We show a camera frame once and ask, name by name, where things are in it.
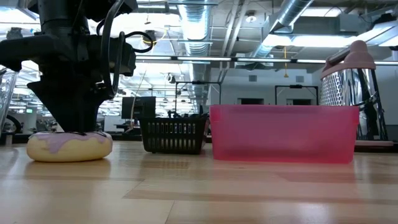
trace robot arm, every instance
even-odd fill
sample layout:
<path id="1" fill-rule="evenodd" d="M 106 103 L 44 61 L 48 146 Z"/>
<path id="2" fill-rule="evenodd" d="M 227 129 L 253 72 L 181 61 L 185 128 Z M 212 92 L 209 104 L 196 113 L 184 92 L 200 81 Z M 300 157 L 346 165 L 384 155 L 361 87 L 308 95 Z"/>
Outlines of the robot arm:
<path id="1" fill-rule="evenodd" d="M 111 38 L 113 19 L 137 9 L 135 0 L 36 0 L 29 9 L 40 15 L 41 32 L 0 42 L 0 64 L 14 71 L 32 60 L 43 75 L 28 84 L 66 132 L 95 130 L 98 108 L 112 99 L 119 74 L 132 76 L 135 52 L 120 33 Z M 90 35 L 87 19 L 103 21 L 103 36 Z M 113 82 L 110 73 L 114 73 Z"/>

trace black basket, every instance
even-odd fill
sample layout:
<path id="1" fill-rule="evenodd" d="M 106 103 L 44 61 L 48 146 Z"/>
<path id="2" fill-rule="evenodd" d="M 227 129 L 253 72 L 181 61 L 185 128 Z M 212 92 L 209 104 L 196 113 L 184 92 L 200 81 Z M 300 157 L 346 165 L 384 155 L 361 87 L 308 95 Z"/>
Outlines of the black basket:
<path id="1" fill-rule="evenodd" d="M 200 154 L 206 143 L 207 118 L 139 118 L 147 152 Z"/>

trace purple icing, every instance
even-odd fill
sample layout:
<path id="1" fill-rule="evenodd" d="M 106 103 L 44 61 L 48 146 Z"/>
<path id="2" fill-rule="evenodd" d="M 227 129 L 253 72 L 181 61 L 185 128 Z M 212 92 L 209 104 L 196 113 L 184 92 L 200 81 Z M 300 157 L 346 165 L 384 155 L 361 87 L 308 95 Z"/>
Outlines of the purple icing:
<path id="1" fill-rule="evenodd" d="M 46 141 L 50 153 L 57 153 L 67 141 L 73 139 L 86 141 L 91 138 L 96 138 L 100 143 L 104 143 L 107 139 L 112 141 L 112 137 L 108 133 L 85 133 L 85 135 L 77 133 L 36 133 L 29 138 L 32 137 L 37 137 L 38 140 Z"/>

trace ceiling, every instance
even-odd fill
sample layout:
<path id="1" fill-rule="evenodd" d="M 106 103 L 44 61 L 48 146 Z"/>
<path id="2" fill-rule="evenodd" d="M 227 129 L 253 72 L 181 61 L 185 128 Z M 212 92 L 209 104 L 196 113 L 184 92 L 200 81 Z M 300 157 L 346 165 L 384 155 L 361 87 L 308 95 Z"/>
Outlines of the ceiling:
<path id="1" fill-rule="evenodd" d="M 246 54 L 252 52 L 262 42 L 262 28 L 266 21 L 266 17 L 277 12 L 280 9 L 282 1 L 251 1 L 248 5 L 248 11 L 253 11 L 256 20 L 254 22 L 247 22 L 243 20 L 241 28 L 238 33 L 238 40 L 233 46 L 232 55 Z M 312 17 L 336 17 L 342 11 L 352 7 L 350 14 L 364 14 L 373 12 L 375 10 L 391 6 L 396 1 L 334 1 L 334 0 L 315 0 L 311 6 L 302 14 L 302 16 Z M 220 56 L 223 46 L 224 37 L 227 32 L 228 21 L 231 19 L 238 20 L 239 10 L 236 18 L 231 18 L 231 8 L 233 7 L 233 0 L 219 0 L 217 6 L 211 9 L 210 17 L 210 36 L 208 41 L 211 42 L 210 53 L 212 56 Z M 7 31 L 11 27 L 23 28 L 22 34 L 24 36 L 32 35 L 33 32 L 40 30 L 39 20 L 33 20 L 18 10 L 10 10 L 0 8 L 0 39 L 5 39 Z M 97 23 L 89 21 L 90 31 L 95 34 Z M 149 55 L 186 55 L 185 45 L 181 43 L 183 38 L 183 29 L 180 23 L 180 16 L 175 14 L 146 14 L 134 13 L 128 15 L 121 15 L 117 17 L 113 24 L 112 34 L 117 37 L 120 31 L 125 33 L 132 31 L 155 30 L 157 43 Z M 146 48 L 140 37 L 131 37 L 126 40 L 134 48 Z M 334 47 L 295 47 L 286 46 L 274 47 L 270 54 L 276 58 L 315 58 L 326 59 L 327 57 L 339 52 L 343 48 Z M 383 60 L 391 56 L 391 51 L 388 47 L 369 46 L 371 55 L 376 60 Z M 212 63 L 212 67 L 219 67 L 219 63 Z M 156 96 L 159 98 L 159 110 L 157 113 L 165 114 L 168 110 L 174 107 L 173 97 L 175 85 L 167 81 L 167 77 L 172 75 L 177 81 L 191 81 L 190 68 L 192 65 L 187 63 L 137 63 L 137 68 L 134 71 L 134 76 L 122 77 L 119 84 L 119 89 L 122 91 L 113 100 L 105 102 L 101 106 L 100 114 L 118 114 L 121 107 L 122 96 Z M 319 69 L 319 65 L 298 65 L 290 64 L 288 69 L 291 72 L 302 70 L 301 73 L 312 73 Z M 261 70 L 257 73 L 276 74 L 283 71 L 285 65 L 283 63 L 276 63 L 273 66 L 267 67 L 265 72 Z M 34 94 L 26 88 L 26 84 L 39 80 L 40 72 L 38 66 L 33 62 L 24 62 L 23 70 L 18 76 L 17 88 L 14 90 L 14 96 L 11 106 L 17 106 L 21 102 L 34 101 L 38 99 Z M 212 69 L 211 78 L 215 78 L 218 72 Z M 247 71 L 231 70 L 225 79 L 225 85 L 229 83 L 237 84 L 243 76 L 248 75 Z M 270 82 L 269 78 L 264 82 L 258 82 L 258 85 L 264 83 L 277 83 L 278 80 Z M 194 94 L 190 86 L 185 86 L 181 96 L 179 96 L 178 107 L 181 113 L 192 113 L 196 109 L 193 106 L 196 101 L 193 99 Z M 42 114 L 49 115 L 49 112 L 43 106 L 39 106 L 39 111 Z"/>

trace desk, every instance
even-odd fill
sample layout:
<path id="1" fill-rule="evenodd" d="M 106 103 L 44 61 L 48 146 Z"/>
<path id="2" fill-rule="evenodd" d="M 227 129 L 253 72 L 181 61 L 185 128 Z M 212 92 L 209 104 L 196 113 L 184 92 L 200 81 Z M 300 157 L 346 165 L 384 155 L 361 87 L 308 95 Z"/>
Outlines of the desk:
<path id="1" fill-rule="evenodd" d="M 349 165 L 226 162 L 114 142 L 106 159 L 32 162 L 0 147 L 1 223 L 398 223 L 398 156 Z"/>

